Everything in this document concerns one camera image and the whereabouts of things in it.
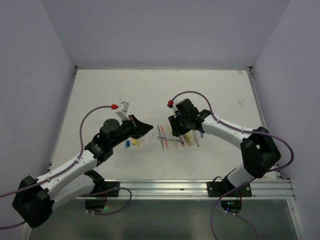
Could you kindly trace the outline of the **yellow highlighter pen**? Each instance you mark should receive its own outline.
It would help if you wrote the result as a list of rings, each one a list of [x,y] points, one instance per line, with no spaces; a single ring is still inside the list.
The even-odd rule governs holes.
[[[172,134],[172,128],[171,127],[169,128],[169,133],[170,133],[170,136],[171,136],[171,138],[173,140],[173,145],[174,145],[175,149],[178,149],[177,141],[176,141],[176,138]]]

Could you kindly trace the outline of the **opaque yellow marker cap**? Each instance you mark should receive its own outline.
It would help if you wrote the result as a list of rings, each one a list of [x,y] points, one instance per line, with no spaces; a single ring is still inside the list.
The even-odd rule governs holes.
[[[131,141],[131,144],[132,144],[134,147],[137,147],[137,148],[140,147],[140,141],[139,141],[139,139],[133,138],[132,141]]]

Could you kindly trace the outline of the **yellow marker with blue cap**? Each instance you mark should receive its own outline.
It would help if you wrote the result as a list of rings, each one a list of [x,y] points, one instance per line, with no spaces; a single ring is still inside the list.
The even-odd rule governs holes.
[[[195,144],[195,140],[194,137],[192,137],[189,133],[186,133],[183,135],[184,141],[186,142],[186,144],[191,147]]]

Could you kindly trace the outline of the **pink highlighter pen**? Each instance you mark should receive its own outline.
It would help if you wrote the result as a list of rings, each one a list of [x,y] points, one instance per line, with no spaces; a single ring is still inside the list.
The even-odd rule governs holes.
[[[165,147],[166,147],[167,150],[170,150],[168,139],[167,139],[167,136],[166,136],[166,133],[165,133],[165,129],[164,129],[164,127],[162,125],[160,125],[160,128],[161,128],[162,137],[164,138]]]

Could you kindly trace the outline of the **grey purple pen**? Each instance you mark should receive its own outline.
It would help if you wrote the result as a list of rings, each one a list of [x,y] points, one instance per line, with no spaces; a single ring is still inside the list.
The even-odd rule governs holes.
[[[157,136],[157,138],[160,140],[164,140],[164,138],[162,136]],[[175,140],[176,140],[176,142],[181,143],[180,139],[175,139]]]

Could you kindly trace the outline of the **blue capped pen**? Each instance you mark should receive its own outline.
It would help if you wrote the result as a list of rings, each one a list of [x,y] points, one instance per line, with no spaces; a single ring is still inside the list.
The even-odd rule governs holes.
[[[199,141],[197,132],[195,130],[193,130],[192,133],[193,133],[193,136],[194,136],[195,143],[199,147],[200,146],[200,141]]]

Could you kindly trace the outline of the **green highlighter pen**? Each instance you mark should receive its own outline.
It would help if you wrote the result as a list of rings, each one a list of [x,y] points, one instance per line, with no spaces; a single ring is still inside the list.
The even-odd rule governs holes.
[[[160,142],[161,142],[161,147],[163,150],[165,150],[165,143],[163,140],[162,130],[159,125],[157,125],[157,129],[158,129],[158,138],[160,139]]]

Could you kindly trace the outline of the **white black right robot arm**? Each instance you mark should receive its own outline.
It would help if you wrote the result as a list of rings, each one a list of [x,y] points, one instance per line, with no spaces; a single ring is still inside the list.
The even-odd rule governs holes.
[[[222,180],[222,189],[227,196],[235,196],[245,182],[261,179],[281,158],[264,127],[251,129],[223,122],[207,109],[199,111],[188,98],[169,100],[167,106],[173,110],[173,115],[168,117],[173,136],[179,137],[193,130],[216,136],[240,149],[242,164]]]

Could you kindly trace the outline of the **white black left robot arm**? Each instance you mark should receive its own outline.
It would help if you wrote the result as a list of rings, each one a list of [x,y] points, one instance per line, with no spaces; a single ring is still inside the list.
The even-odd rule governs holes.
[[[118,191],[107,185],[95,168],[113,155],[113,149],[129,138],[139,139],[154,127],[134,115],[119,122],[107,119],[84,150],[73,159],[37,178],[25,177],[19,184],[12,207],[32,228],[46,222],[54,210],[80,196],[102,196]]]

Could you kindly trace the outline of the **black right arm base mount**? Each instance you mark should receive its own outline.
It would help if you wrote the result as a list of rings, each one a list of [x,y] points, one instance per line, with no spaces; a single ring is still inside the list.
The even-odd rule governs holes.
[[[235,187],[227,181],[227,178],[215,177],[213,180],[206,183],[207,195],[209,198],[219,198],[227,192],[233,190]],[[225,211],[237,214],[242,209],[242,198],[252,197],[252,190],[250,184],[232,192],[227,197],[231,200],[221,200],[219,205]]]

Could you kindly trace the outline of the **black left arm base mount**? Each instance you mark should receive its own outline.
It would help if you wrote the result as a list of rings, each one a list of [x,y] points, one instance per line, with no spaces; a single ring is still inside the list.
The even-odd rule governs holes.
[[[88,211],[101,212],[107,207],[108,197],[117,198],[119,190],[114,188],[120,187],[119,181],[102,181],[95,185],[93,190],[87,194],[88,198],[84,202],[85,209]]]

